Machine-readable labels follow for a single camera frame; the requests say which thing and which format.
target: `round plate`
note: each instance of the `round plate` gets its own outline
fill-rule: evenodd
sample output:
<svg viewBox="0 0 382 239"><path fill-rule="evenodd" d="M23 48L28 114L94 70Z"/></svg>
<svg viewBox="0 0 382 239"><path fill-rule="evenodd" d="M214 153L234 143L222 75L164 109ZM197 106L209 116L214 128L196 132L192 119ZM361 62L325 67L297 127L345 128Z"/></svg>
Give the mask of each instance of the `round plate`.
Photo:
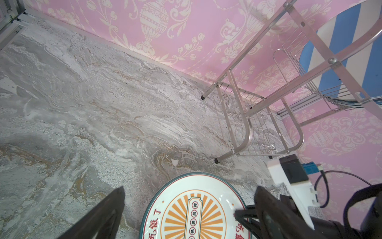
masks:
<svg viewBox="0 0 382 239"><path fill-rule="evenodd" d="M382 0L367 0L330 19L317 31L329 49L337 54L363 36L378 20ZM382 38L378 38L365 49L344 60L342 64L379 105L382 104ZM300 63L308 72L324 59L309 41L300 56ZM362 107L354 96L343 89L341 80L332 69L312 80L323 95L338 99L343 104Z"/></svg>
<svg viewBox="0 0 382 239"><path fill-rule="evenodd" d="M140 239L250 239L235 218L245 209L224 179L204 172L174 178L155 194L142 219Z"/></svg>

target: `floral wallpaper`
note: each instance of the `floral wallpaper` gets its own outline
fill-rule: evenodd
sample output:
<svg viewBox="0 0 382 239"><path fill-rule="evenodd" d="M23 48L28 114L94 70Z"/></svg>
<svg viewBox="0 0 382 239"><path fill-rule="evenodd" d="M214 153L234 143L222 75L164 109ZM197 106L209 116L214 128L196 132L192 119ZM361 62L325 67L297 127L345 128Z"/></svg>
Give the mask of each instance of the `floral wallpaper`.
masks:
<svg viewBox="0 0 382 239"><path fill-rule="evenodd" d="M299 122L328 111L321 100L296 112ZM292 139L297 143L299 136L290 117L283 122ZM382 183L382 121L365 109L341 111L303 128L304 143L297 150L301 162L321 163L324 170L351 172L371 184ZM314 183L319 174L311 175ZM343 209L357 190L367 187L361 180L346 174L329 173L329 205L323 209L328 220L342 223ZM326 200L323 180L319 186L319 202ZM349 211L350 224L359 228L373 199L354 205Z"/></svg>
<svg viewBox="0 0 382 239"><path fill-rule="evenodd" d="M25 0L30 7L198 79L212 82L285 0ZM299 0L314 29L360 0ZM272 54L297 25L286 14L233 73L238 86L268 96L285 81ZM287 77L297 72L286 56L278 62ZM293 103L307 96L297 90ZM282 109L280 103L272 107Z"/></svg>

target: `metal dish rack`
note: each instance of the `metal dish rack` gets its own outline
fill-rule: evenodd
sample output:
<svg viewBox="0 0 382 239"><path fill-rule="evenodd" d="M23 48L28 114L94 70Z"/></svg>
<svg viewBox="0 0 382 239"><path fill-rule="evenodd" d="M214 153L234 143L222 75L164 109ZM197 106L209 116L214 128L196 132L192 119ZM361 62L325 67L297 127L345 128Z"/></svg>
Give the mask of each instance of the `metal dish rack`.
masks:
<svg viewBox="0 0 382 239"><path fill-rule="evenodd" d="M306 24L304 18L294 8L293 4L296 1L297 0L286 1L283 6L278 9L277 12L275 12L272 18L270 18L265 23L263 28L253 37L247 46L245 46L245 48L238 54L238 56L226 68L226 70L217 78L218 80L212 84L201 96L201 98L204 100L214 89L217 89L218 101L222 107L226 126L229 132L229 142L231 144L232 150L218 158L215 158L215 163L219 163L233 155L269 155L270 158L272 158L272 156L275 155L290 153L291 151L301 147L303 144L304 134L301 127L341 110L347 110L353 107L363 107L370 113L374 114L378 119L382 120L382 109L357 83L357 81L341 63L342 61L364 49L366 46L374 42L380 35L382 35L381 16L367 33L343 49L341 52L334 54L325 45L325 43L316 34L316 32L308 24ZM285 52L285 54L287 54L300 75L289 82L285 80L286 84L273 92L268 97L262 97L243 89L239 89L232 74L232 70L286 12L288 12L288 14L297 24L298 28L295 32L293 32L293 34L298 33L298 35L295 37L294 41L288 45L288 47L283 46L283 48L279 50L282 50ZM304 44L301 46L301 43L304 41L311 41L313 46L325 59L324 62L308 72L303 70L299 61L297 60L297 56L304 46ZM341 96L352 94L355 100L357 100L358 104L345 104L345 102L341 100L332 98L330 95L331 89L319 91L314 83L311 82L317 76L325 73L329 69L333 69L333 71L342 80L342 84L340 86ZM227 76L230 84L222 82L222 80ZM320 96L320 98L327 102L331 110L299 123L289 105L285 101L284 97L300 87L306 87L312 92L312 94ZM290 148L287 146L277 125L277 122L275 121L274 116L269 109L269 106L278 100L281 100L284 104L300 136L299 142ZM335 105L336 108L331 108L329 103ZM274 124L275 130L280 137L284 150L278 151L274 142L270 140L269 127L265 124L265 114L262 112L264 109L267 110L267 113Z"/></svg>

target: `white stripe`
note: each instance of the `white stripe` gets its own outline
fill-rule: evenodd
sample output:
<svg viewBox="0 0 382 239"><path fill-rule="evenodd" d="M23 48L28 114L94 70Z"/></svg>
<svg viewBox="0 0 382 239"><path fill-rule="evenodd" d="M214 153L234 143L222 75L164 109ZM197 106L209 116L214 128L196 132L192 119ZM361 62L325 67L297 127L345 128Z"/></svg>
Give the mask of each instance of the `white stripe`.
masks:
<svg viewBox="0 0 382 239"><path fill-rule="evenodd" d="M363 36L368 30L370 30L370 28L378 20L381 6L382 0L367 0L366 2L363 2L361 4L356 30L354 32L353 42L361 36ZM365 78L371 48L372 44L368 45L367 47L365 47L365 49L350 57L346 64L346 69L361 86ZM345 96L344 98L354 99L352 95Z"/></svg>
<svg viewBox="0 0 382 239"><path fill-rule="evenodd" d="M332 40L334 26L335 26L335 20L336 16L330 19L327 23L325 23L320 29L317 31L317 35L323 40L326 46L330 46L330 41ZM324 58L319 54L316 48L313 49L311 62L309 64L309 70L313 69L314 67L318 66L324 62ZM312 80L312 82L317 86L320 85L321 76L316 77Z"/></svg>

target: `cable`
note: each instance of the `cable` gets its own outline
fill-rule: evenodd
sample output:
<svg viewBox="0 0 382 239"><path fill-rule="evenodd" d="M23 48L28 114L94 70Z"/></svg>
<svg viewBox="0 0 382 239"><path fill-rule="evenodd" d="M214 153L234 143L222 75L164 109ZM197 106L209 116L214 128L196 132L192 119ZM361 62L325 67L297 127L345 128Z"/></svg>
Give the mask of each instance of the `cable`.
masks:
<svg viewBox="0 0 382 239"><path fill-rule="evenodd" d="M348 174L348 175L351 175L351 176L354 176L360 180L362 180L363 182L367 183L369 186L372 186L371 183L369 183L368 181L366 181L365 179L361 178L360 176L357 176L355 174L352 174L352 173L349 173L349 172L343 172L343 171L338 171L338 170L329 170L329 171L323 171L323 170L320 170L321 172L321 175L318 177L318 179L316 180L316 183L314 184L314 190L317 190L317 185L318 185L318 182L320 181L320 179L322 177L324 177L324 182L325 182L325 186L326 186L326 201L324 203L324 205L320 206L321 208L324 208L326 207L328 204L329 204L329 198L330 198L330 195L329 195L329 185L328 185L328 180L326 178L326 173L329 173L329 172L337 172L337 173L341 173L341 174Z"/></svg>

